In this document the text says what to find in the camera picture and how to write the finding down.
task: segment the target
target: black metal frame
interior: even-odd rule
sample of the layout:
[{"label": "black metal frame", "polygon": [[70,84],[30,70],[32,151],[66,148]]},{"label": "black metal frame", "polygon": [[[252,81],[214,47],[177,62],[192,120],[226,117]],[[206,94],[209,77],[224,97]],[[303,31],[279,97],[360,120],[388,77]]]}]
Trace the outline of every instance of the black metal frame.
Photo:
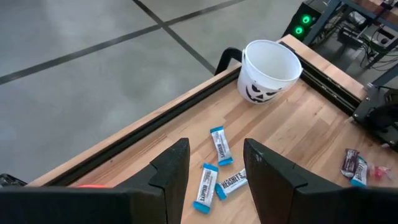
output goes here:
[{"label": "black metal frame", "polygon": [[[285,45],[294,52],[294,50],[285,43],[281,42],[281,44]],[[334,82],[332,79],[327,77],[327,75],[325,75],[323,72],[312,66],[304,58],[299,55],[297,55],[297,57],[300,59],[304,68],[301,79],[309,84],[312,88],[316,89],[316,91],[320,92],[325,98],[329,99],[346,114],[352,115],[354,110],[360,104],[360,100],[352,95],[349,91],[345,90],[342,86]],[[232,47],[226,49],[220,58],[215,75],[226,70],[232,58],[240,62],[242,59],[242,51]],[[74,181],[83,177],[85,174],[100,166],[102,163],[108,161],[132,144],[138,142],[140,139],[155,131],[157,128],[169,122],[174,117],[182,114],[187,109],[191,108],[192,106],[204,100],[206,97],[218,91],[220,88],[237,79],[239,72],[240,68],[231,71],[225,77],[217,80],[198,93],[175,105],[173,108],[163,112],[158,117],[144,124],[140,128],[135,129],[123,138],[112,143],[112,145],[106,147],[99,153],[92,155],[87,160],[45,183],[44,185],[49,186],[72,184]]]}]

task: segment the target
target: butcher block table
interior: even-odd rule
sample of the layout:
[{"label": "butcher block table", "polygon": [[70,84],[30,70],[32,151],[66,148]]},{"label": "butcher block table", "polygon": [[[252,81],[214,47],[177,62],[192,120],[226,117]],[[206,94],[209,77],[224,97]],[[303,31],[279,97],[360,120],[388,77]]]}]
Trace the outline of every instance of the butcher block table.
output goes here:
[{"label": "butcher block table", "polygon": [[[281,39],[295,53],[310,62],[359,99],[366,97],[363,86],[330,62],[288,35]],[[319,92],[299,79],[287,91],[263,105],[244,100],[236,87],[240,63],[215,75],[182,96],[120,130],[87,151],[74,157],[49,173],[39,177],[29,186],[52,185],[69,172],[75,172],[82,164],[109,149],[110,146],[131,133],[137,133],[145,125],[167,116],[170,111],[202,93],[214,83],[226,81],[220,89],[199,100],[184,112],[169,118],[161,127],[146,133],[120,153],[110,156],[92,168],[75,174],[68,185],[100,184],[114,187],[128,179],[180,138],[190,141],[190,171],[182,223],[259,223],[256,208],[248,185],[220,201],[215,195],[211,212],[204,215],[192,207],[197,197],[203,163],[217,165],[217,152],[210,129],[224,126],[225,135],[234,162],[220,167],[218,180],[224,180],[244,168],[243,141],[253,138],[275,150],[298,165],[336,184],[349,186],[340,173],[346,148],[356,149],[371,163],[392,168],[398,174],[398,154],[382,148],[365,130],[349,120],[349,116]],[[398,186],[397,182],[370,181],[373,186]]]}]

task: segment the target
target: jack-o'-lantern face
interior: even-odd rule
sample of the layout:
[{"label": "jack-o'-lantern face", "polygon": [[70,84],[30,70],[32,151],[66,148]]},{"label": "jack-o'-lantern face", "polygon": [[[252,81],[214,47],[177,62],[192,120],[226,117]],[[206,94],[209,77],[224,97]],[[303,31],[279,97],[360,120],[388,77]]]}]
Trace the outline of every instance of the jack-o'-lantern face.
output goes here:
[{"label": "jack-o'-lantern face", "polygon": [[246,86],[246,94],[248,95],[249,99],[257,103],[263,103],[270,100],[271,98],[267,96],[272,96],[275,95],[276,93],[277,92],[263,93],[254,85]]}]

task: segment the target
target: gray floor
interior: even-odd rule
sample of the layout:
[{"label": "gray floor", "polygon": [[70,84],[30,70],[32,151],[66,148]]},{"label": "gray floor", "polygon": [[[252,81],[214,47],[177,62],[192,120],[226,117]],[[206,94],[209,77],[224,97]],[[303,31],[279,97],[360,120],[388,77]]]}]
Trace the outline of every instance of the gray floor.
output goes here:
[{"label": "gray floor", "polygon": [[[163,21],[226,1],[142,0]],[[170,28],[215,67],[227,47],[279,39],[301,2],[243,0]],[[0,1],[0,173],[34,180],[212,76],[160,27],[59,61],[154,25],[131,0]]]}]

